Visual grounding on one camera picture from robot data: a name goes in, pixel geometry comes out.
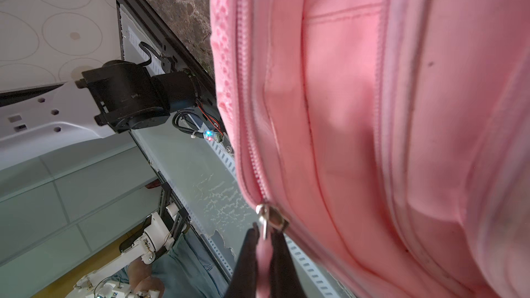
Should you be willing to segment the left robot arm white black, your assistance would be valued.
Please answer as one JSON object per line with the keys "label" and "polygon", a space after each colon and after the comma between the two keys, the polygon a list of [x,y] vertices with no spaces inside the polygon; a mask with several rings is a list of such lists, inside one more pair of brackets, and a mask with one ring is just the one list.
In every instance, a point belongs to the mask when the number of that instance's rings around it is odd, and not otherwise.
{"label": "left robot arm white black", "polygon": [[1,107],[1,168],[55,150],[164,124],[196,105],[183,71],[151,76],[143,64],[114,61],[42,95]]}

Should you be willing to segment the pink backpack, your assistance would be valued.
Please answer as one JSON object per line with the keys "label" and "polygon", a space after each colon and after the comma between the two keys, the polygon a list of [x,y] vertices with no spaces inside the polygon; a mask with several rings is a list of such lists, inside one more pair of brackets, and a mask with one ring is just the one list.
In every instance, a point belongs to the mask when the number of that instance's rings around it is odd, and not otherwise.
{"label": "pink backpack", "polygon": [[210,0],[248,204],[358,297],[529,296],[529,0]]}

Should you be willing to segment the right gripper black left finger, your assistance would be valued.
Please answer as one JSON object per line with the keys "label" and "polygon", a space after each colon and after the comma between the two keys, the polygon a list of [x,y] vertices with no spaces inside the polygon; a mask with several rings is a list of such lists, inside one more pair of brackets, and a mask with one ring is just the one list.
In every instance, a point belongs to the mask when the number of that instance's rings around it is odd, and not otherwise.
{"label": "right gripper black left finger", "polygon": [[247,230],[236,268],[224,298],[255,298],[258,285],[258,261],[256,257],[259,229]]}

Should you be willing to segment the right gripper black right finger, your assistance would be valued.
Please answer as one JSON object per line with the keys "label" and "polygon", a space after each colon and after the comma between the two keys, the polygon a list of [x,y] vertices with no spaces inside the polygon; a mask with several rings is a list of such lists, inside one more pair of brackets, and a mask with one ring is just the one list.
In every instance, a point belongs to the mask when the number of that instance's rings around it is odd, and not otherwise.
{"label": "right gripper black right finger", "polygon": [[270,287],[272,298],[306,298],[306,294],[295,270],[284,234],[271,234],[273,256],[270,264]]}

